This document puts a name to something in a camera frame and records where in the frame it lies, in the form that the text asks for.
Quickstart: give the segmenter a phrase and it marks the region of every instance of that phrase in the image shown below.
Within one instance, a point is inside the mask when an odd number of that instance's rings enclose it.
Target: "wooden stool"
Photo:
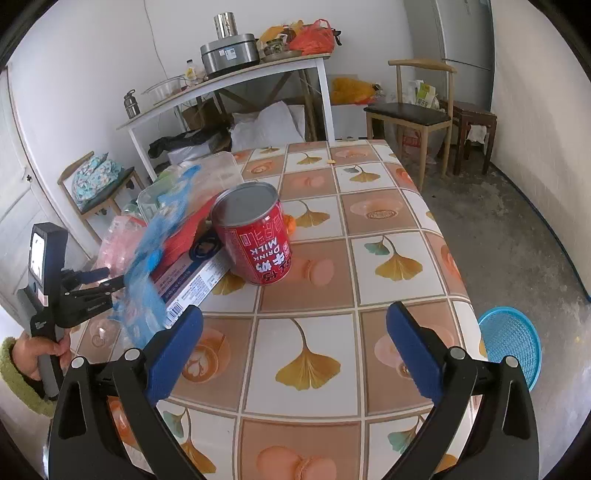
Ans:
[[[441,108],[447,108],[445,100],[439,100]],[[466,138],[472,125],[483,125],[488,129],[488,144],[486,146],[486,155],[484,165],[482,166],[482,174],[485,175],[488,171],[488,165],[491,162],[492,147],[495,143],[496,134],[496,115],[490,113],[473,103],[467,102],[453,102],[453,123],[457,125],[457,151],[456,161],[453,164],[453,174],[459,175],[462,168],[462,160],[465,159],[464,147]],[[466,154],[469,154],[471,145],[468,145]]]

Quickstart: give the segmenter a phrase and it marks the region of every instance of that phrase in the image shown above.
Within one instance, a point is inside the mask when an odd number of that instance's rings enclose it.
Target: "concrete floor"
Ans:
[[[452,150],[450,162],[454,155]],[[543,478],[591,409],[591,305],[542,220],[494,168],[480,175],[482,161],[482,152],[473,150],[464,172],[445,179],[439,165],[427,166],[423,198],[462,273],[476,317],[512,306],[538,331],[543,363],[532,400]],[[402,163],[417,181],[418,165]]]

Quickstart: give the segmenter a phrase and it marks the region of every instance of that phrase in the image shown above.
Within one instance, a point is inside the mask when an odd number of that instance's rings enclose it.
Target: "plate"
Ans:
[[[272,61],[293,59],[295,57],[301,57],[301,50],[290,50],[290,51],[282,51],[279,53],[273,53],[271,55],[267,55],[266,57],[261,58],[261,62],[270,63]]]

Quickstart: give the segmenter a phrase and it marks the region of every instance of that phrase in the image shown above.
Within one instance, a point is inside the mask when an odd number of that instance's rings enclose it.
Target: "green sleeve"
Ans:
[[[0,375],[12,392],[32,411],[40,415],[53,415],[53,402],[40,398],[33,388],[25,382],[21,373],[12,363],[12,347],[17,341],[6,338],[0,347]]]

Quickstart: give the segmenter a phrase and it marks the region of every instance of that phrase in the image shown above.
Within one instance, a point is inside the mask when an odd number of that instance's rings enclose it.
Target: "tablecloth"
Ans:
[[[203,335],[158,409],[211,480],[381,479],[432,407],[386,333],[388,305],[402,300],[448,346],[486,353],[449,248],[383,140],[234,156],[244,179],[275,186],[295,217],[293,264],[264,288],[222,279],[200,305]],[[104,317],[72,337],[92,362],[129,346]],[[474,415],[471,403],[442,468],[456,461]]]

